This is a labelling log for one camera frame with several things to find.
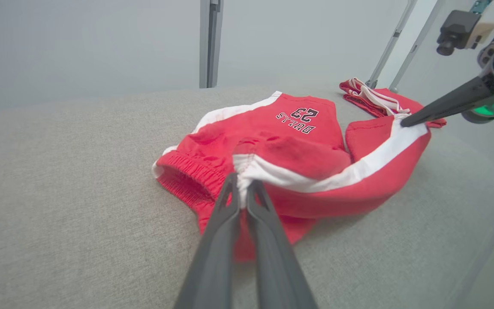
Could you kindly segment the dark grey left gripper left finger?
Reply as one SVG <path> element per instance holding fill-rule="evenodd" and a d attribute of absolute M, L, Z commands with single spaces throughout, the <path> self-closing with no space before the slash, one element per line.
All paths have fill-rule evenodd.
<path fill-rule="evenodd" d="M 239 199 L 237 174 L 231 173 L 214 204 L 173 308 L 232 307 L 233 251 L 241 225 Z"/>

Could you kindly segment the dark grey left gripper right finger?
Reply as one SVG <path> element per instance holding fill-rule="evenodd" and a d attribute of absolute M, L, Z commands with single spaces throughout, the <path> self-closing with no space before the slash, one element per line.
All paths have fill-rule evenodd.
<path fill-rule="evenodd" d="M 246 211 L 256 248 L 259 308 L 317 309 L 317 302 L 263 182 L 255 180 L 249 185 Z"/>

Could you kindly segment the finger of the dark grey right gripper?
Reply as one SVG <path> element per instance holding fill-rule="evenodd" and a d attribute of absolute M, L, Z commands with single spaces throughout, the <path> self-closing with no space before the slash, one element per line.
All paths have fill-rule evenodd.
<path fill-rule="evenodd" d="M 478 108 L 494 95 L 494 77 L 477 76 L 401 121 L 413 127 Z"/>

